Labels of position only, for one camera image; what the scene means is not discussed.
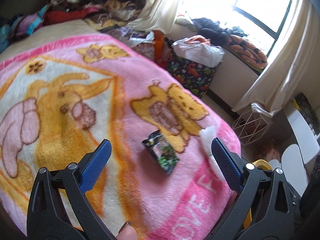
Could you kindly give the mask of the left hand painted nails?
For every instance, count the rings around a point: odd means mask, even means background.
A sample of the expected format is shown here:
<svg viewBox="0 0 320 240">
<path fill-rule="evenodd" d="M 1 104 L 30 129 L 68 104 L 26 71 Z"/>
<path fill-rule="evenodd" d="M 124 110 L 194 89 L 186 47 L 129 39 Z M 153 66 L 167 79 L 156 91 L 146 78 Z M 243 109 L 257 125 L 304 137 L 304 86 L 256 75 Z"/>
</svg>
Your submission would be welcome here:
<svg viewBox="0 0 320 240">
<path fill-rule="evenodd" d="M 117 236 L 117 240 L 138 240 L 138 234 L 134 227 L 131 226 L 130 221 L 126 221 L 120 228 Z"/>
</svg>

